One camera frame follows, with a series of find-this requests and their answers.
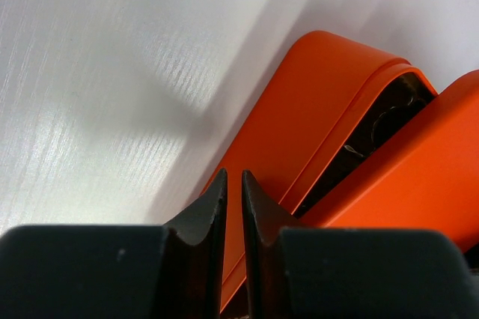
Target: white textured surface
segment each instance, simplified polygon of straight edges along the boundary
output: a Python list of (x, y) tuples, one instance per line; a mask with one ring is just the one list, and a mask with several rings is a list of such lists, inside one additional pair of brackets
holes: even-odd
[(479, 0), (0, 0), (0, 231), (164, 222), (287, 49), (325, 29), (442, 90), (479, 67)]

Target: white wall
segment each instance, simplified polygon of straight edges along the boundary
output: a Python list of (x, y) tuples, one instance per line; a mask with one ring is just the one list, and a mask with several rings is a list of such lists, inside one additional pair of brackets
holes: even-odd
[(479, 0), (0, 0), (0, 231), (164, 222), (302, 34), (479, 67)]

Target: orange plastic casing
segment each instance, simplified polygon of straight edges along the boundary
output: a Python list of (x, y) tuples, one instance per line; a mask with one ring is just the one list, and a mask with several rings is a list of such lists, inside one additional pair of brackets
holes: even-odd
[(446, 88), (303, 217), (314, 226), (426, 228), (479, 242), (479, 70)]
[[(293, 45), (218, 165), (228, 170), (222, 308), (246, 273), (242, 171), (251, 170), (264, 190), (292, 213), (384, 87), (404, 73), (414, 73), (436, 95), (420, 70), (378, 49), (323, 31), (311, 32)], [(384, 188), (380, 195), (387, 191)], [(358, 194), (351, 192), (348, 198)], [(329, 198), (325, 202), (328, 216), (311, 215), (308, 222), (350, 225), (349, 217), (335, 216), (336, 210), (347, 209), (348, 202), (341, 201), (338, 207), (337, 196)], [(315, 207), (315, 213), (321, 211)], [(385, 226), (383, 221), (376, 222)]]

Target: orange stapler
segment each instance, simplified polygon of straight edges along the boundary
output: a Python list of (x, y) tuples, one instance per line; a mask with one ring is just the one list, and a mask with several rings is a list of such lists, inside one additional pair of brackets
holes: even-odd
[(287, 53), (228, 170), (222, 308), (245, 280), (241, 173), (317, 227), (429, 228), (479, 242), (479, 71), (440, 95), (406, 59), (323, 31)]

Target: dark opening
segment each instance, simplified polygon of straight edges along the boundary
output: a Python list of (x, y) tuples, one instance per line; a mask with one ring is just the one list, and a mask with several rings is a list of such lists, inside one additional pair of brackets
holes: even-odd
[(306, 195), (294, 216), (303, 216), (433, 99), (434, 96), (414, 73), (405, 73), (389, 83)]
[(464, 255), (471, 273), (479, 278), (479, 243), (470, 248)]

